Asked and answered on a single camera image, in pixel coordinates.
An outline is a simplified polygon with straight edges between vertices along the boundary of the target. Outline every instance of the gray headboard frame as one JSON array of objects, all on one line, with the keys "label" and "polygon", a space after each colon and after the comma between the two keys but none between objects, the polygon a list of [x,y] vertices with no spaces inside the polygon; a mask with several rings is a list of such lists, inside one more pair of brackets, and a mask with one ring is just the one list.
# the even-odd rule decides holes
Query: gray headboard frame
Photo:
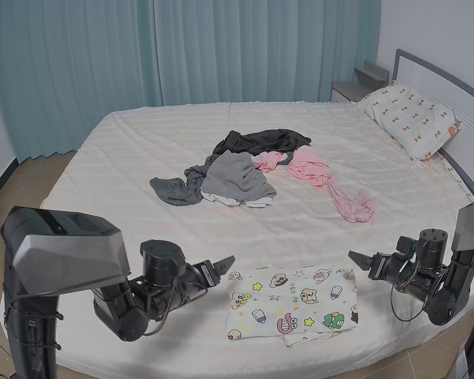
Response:
[{"label": "gray headboard frame", "polygon": [[[393,76],[392,80],[397,79],[398,75],[398,64],[400,62],[400,57],[406,58],[411,60],[414,63],[417,63],[418,65],[431,70],[432,72],[438,74],[439,76],[443,77],[444,79],[450,81],[451,83],[457,85],[460,87],[462,90],[466,91],[469,93],[471,96],[474,97],[474,88],[469,86],[467,83],[465,83],[463,80],[460,80],[459,78],[453,76],[451,73],[446,72],[445,70],[442,70],[440,67],[435,66],[434,64],[431,64],[430,62],[427,62],[426,60],[423,60],[421,58],[418,58],[417,56],[410,54],[408,52],[403,51],[402,49],[397,49],[397,53],[395,55],[395,68],[393,69]],[[460,175],[462,180],[465,182],[467,187],[472,191],[474,194],[474,181],[468,176],[468,174],[461,168],[458,163],[443,149],[440,148],[438,152],[443,155],[451,164],[451,166],[456,170],[456,172]]]}]

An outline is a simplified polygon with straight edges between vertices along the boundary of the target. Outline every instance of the curtain fold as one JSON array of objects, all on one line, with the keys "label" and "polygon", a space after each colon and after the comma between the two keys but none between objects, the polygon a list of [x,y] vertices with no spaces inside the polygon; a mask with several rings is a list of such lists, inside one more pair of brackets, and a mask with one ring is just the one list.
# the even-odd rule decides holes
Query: curtain fold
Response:
[{"label": "curtain fold", "polygon": [[375,60],[380,0],[0,0],[0,107],[19,161],[112,111],[328,101]]}]

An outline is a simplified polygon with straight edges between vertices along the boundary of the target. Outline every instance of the tile floor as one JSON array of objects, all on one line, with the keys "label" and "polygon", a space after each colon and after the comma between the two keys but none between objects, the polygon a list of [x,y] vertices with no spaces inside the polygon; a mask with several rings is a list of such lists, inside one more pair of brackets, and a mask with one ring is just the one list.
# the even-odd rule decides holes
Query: tile floor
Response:
[{"label": "tile floor", "polygon": [[[0,192],[0,226],[14,205],[39,207],[73,155],[73,152],[63,156],[52,155],[49,158],[29,159],[21,164]],[[0,236],[0,300],[3,257],[4,246]],[[425,345],[401,351],[361,370],[343,373],[330,379],[440,379],[446,375],[460,345],[468,337],[473,322],[474,310]],[[9,350],[1,325],[0,345]],[[10,357],[0,350],[0,373],[8,377],[13,372]],[[61,366],[58,367],[58,378],[91,379]]]}]

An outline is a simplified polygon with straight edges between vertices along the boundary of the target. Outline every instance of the pillow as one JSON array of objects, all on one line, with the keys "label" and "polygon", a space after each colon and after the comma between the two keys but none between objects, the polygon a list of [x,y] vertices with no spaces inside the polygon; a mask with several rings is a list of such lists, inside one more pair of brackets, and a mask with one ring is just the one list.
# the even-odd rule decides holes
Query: pillow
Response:
[{"label": "pillow", "polygon": [[372,92],[357,105],[402,147],[411,161],[428,159],[461,126],[453,110],[396,81]]},{"label": "pillow", "polygon": [[308,332],[315,335],[306,339],[313,339],[357,326],[356,277],[349,263],[233,271],[228,279],[230,340]]}]

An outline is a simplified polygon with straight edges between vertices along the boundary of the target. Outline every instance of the white bed sheet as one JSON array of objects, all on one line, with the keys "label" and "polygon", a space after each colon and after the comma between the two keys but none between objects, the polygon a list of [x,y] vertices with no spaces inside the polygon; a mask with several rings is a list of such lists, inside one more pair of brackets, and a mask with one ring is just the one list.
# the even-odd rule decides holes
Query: white bed sheet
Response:
[{"label": "white bed sheet", "polygon": [[[253,209],[202,201],[174,207],[160,201],[148,181],[171,178],[203,163],[229,130],[242,134],[289,128],[312,145],[349,195],[372,193],[375,214],[351,224],[326,189],[289,175],[267,174],[277,190],[272,206]],[[95,214],[123,231],[132,276],[141,274],[141,242],[161,238],[180,245],[188,262],[233,254],[232,270],[272,263],[298,267],[346,262],[348,250],[392,252],[399,235],[429,227],[454,232],[458,209],[469,203],[461,187],[434,162],[411,163],[386,133],[349,103],[220,103],[141,108],[111,113],[93,130],[43,207]],[[446,251],[449,262],[451,251]],[[63,295],[58,363],[88,375],[113,378],[324,378],[377,362],[425,343],[451,324],[432,325],[425,313],[410,323],[395,319],[390,286],[367,279],[355,266],[359,327],[329,340],[287,349],[280,338],[229,341],[226,281],[201,300],[174,311],[159,334],[121,342],[95,316],[91,292]],[[395,294],[404,317],[420,309]]]}]

